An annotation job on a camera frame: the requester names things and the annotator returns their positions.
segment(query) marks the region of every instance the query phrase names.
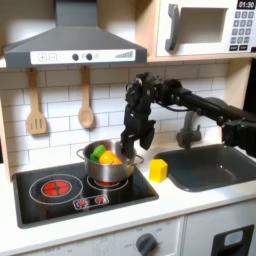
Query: white countertop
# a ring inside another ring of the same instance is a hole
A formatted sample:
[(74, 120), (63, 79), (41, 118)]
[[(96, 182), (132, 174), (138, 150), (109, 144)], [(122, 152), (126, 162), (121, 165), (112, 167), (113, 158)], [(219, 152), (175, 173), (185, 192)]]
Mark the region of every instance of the white countertop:
[[(139, 150), (138, 153), (145, 159), (144, 164), (139, 167), (140, 171), (148, 179), (149, 162), (153, 156), (159, 152), (176, 149), (177, 145), (169, 144), (152, 146), (149, 151)], [(150, 182), (159, 195), (158, 200), (35, 228), (20, 229), (16, 221), (13, 185), (6, 182), (3, 168), (0, 167), (0, 255), (27, 252), (256, 197), (256, 181), (189, 193), (180, 190), (166, 179), (161, 184)]]

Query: wooden spatula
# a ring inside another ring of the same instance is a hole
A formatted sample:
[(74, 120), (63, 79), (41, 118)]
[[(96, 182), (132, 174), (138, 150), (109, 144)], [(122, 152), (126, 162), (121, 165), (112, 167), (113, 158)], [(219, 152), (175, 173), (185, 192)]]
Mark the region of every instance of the wooden spatula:
[(86, 67), (81, 68), (82, 75), (82, 95), (83, 105), (79, 111), (78, 119), (80, 124), (84, 128), (90, 128), (93, 126), (93, 112), (90, 108), (90, 70)]
[(41, 134), (47, 130), (46, 120), (39, 111), (37, 93), (37, 71), (34, 68), (27, 69), (29, 81), (31, 112), (27, 118), (27, 131), (29, 134)]

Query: orange vegetable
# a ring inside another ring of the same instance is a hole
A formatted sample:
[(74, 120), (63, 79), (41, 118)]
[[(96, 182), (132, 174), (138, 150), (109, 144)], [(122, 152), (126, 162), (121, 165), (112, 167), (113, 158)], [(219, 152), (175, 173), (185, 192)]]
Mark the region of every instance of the orange vegetable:
[(99, 158), (100, 164), (112, 164), (116, 158), (116, 155), (110, 150), (105, 151)]
[(112, 165), (122, 164), (122, 163), (123, 163), (122, 160), (120, 160), (118, 157), (116, 157), (116, 158), (114, 159), (114, 162), (112, 163)]

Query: gray sink basin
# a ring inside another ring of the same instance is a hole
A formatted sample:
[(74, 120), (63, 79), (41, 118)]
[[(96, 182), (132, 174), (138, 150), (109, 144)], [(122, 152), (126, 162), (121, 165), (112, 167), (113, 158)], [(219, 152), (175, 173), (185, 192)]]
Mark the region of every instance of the gray sink basin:
[(168, 177), (179, 188), (200, 192), (256, 180), (256, 163), (238, 150), (212, 145), (160, 153)]

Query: stove top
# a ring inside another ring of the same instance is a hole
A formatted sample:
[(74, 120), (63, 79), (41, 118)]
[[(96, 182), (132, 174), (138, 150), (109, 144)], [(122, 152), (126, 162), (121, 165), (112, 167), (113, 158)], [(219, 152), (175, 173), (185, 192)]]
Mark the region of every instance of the stove top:
[(14, 194), (18, 226), (30, 228), (158, 198), (143, 175), (122, 182), (98, 182), (84, 163), (17, 173)]

